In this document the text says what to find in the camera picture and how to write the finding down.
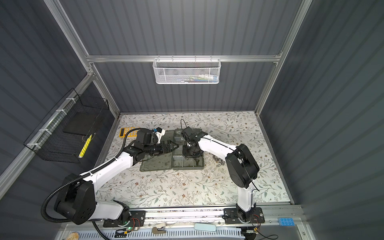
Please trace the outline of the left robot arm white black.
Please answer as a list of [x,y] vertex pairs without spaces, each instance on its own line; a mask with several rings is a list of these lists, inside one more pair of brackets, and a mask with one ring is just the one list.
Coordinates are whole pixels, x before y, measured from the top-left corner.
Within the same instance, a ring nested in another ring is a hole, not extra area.
[[137,137],[123,145],[109,161],[80,174],[67,177],[63,187],[57,193],[54,210],[65,221],[81,225],[92,220],[125,221],[129,207],[119,201],[98,201],[97,191],[122,171],[146,161],[147,157],[156,157],[173,152],[179,145],[171,140],[163,140],[166,131],[136,128]]

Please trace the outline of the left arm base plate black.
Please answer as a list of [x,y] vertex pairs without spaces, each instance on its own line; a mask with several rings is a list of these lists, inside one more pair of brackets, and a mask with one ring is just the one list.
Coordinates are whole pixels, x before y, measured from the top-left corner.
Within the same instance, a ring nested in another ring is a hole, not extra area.
[[146,211],[123,212],[116,220],[107,219],[103,223],[104,228],[128,228],[142,227],[146,218]]

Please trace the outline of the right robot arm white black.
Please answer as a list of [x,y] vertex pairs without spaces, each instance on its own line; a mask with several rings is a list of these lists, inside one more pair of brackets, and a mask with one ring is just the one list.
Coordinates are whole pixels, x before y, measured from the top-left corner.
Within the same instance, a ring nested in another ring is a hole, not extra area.
[[256,208],[253,192],[258,188],[254,181],[258,177],[260,167],[249,148],[244,144],[238,146],[226,144],[190,127],[182,130],[182,136],[186,141],[183,147],[184,156],[194,157],[208,152],[225,161],[230,178],[238,187],[236,203],[238,218],[243,223],[250,222]]

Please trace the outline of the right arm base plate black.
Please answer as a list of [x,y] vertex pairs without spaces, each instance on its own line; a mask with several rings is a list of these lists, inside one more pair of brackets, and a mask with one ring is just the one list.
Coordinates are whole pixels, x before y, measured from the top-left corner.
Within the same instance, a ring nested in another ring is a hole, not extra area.
[[265,223],[265,217],[263,210],[258,207],[251,208],[248,212],[242,209],[225,208],[222,218],[227,225],[230,224],[263,224]]

